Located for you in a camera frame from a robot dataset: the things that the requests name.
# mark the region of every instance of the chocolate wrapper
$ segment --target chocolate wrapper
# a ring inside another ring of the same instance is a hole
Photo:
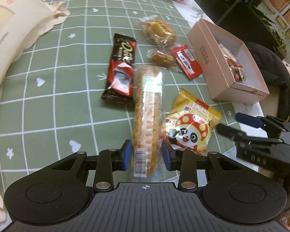
[[[114,46],[108,67],[107,82],[101,99],[123,104],[134,104],[132,65],[135,62],[136,39],[114,35]]]
[[[166,116],[166,135],[174,149],[190,148],[204,155],[212,130],[220,119],[218,111],[181,88]]]

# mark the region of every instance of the barcode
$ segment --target barcode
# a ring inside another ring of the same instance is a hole
[[[137,148],[134,150],[134,165],[133,175],[134,177],[147,177],[147,155],[148,150],[145,148]]]
[[[195,58],[193,57],[193,55],[191,54],[190,50],[185,49],[184,52],[186,53],[186,55],[189,57],[189,59],[191,61],[195,61]]]
[[[186,71],[190,75],[194,74],[194,70],[191,68],[191,64],[190,64],[189,60],[183,55],[183,53],[181,51],[178,51],[177,55],[180,58],[180,60],[182,61],[183,65],[186,67]]]

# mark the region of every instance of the green tablecloth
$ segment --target green tablecloth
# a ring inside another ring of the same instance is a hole
[[[131,138],[134,109],[100,99],[106,82],[114,33],[138,40],[136,64],[150,63],[154,48],[135,21],[158,15],[189,44],[189,24],[171,0],[43,0],[65,1],[71,15],[38,38],[11,64],[0,98],[0,192],[17,179],[77,150],[96,155],[120,148]],[[179,89],[185,88],[222,113],[222,122],[239,128],[232,103],[213,101],[203,76],[188,80],[183,73],[165,74],[164,110],[170,111]],[[213,134],[208,150],[221,153],[232,141]],[[166,172],[161,181],[176,172]],[[115,184],[129,172],[116,172]],[[88,184],[93,181],[90,174]]]

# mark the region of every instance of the orange box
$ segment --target orange box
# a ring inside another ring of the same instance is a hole
[[[269,95],[256,62],[240,39],[204,19],[192,27],[188,38],[213,100],[255,104]],[[243,66],[247,81],[235,81],[218,43],[223,44]]]

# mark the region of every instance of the red candy packet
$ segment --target red candy packet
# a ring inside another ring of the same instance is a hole
[[[172,47],[171,51],[189,79],[193,79],[202,73],[199,62],[195,60],[187,45]]]
[[[114,46],[108,67],[105,91],[101,99],[123,104],[134,104],[132,65],[135,61],[136,39],[114,35]]]

